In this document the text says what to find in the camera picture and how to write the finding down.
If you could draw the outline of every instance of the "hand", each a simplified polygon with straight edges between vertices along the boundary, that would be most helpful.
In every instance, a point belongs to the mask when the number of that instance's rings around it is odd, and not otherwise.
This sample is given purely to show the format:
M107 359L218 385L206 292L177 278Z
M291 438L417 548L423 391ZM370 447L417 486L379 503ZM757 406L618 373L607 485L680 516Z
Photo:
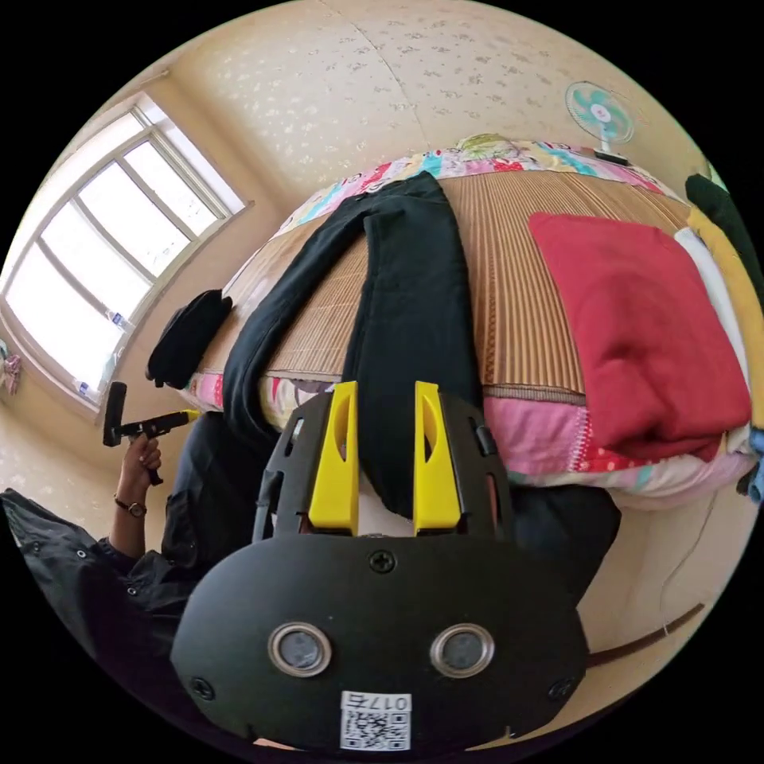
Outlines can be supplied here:
M162 466L162 452L157 440L138 436L128 447L122 461L117 498L125 504L145 504L151 485L149 470Z

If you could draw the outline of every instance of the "person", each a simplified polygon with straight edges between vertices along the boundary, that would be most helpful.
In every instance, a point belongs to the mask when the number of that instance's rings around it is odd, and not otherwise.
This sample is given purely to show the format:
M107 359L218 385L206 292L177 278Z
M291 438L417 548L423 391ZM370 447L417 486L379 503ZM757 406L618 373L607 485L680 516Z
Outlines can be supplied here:
M170 652L195 586L214 565L251 543L270 456L238 440L222 414L203 414L181 452L159 551L146 550L145 523L149 471L161 468L162 453L145 435L124 455L104 538L94 539L12 489L0 494L33 577L90 657L176 727L247 759L255 755L253 746L212 725L198 710ZM513 490L517 545L557 567L576 601L620 522L614 505L611 511L581 502L578 490L543 491L543 501L538 489Z

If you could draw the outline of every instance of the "fan stand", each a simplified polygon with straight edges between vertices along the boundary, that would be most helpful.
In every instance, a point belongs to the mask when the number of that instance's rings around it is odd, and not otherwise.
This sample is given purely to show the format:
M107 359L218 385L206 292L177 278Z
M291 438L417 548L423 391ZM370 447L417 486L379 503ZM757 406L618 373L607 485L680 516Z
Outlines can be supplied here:
M610 150L610 144L607 142L605 138L605 127L602 126L600 128L600 143L602 144L602 149L594 149L594 156L597 159L602 159L605 162L613 162L616 165L630 165L631 162L626 158L622 157L620 154L616 154L615 152Z

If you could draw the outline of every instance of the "electric fan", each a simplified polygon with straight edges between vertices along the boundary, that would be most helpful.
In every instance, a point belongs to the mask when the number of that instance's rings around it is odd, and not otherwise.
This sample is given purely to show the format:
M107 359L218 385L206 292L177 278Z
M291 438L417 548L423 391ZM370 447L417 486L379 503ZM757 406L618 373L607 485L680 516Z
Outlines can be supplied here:
M600 158L628 164L610 150L611 143L626 143L634 135L628 112L612 93L592 82L574 82L565 93L565 104L576 124L602 142L602 150L595 151Z

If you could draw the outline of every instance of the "yellow cloth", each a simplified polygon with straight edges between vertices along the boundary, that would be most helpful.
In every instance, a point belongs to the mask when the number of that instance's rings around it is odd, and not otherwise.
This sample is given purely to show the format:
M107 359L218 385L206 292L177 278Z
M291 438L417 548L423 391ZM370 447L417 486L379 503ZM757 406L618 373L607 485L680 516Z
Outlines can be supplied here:
M746 349L751 424L764 428L764 313L740 255L718 225L692 207L687 225L703 240L722 273Z

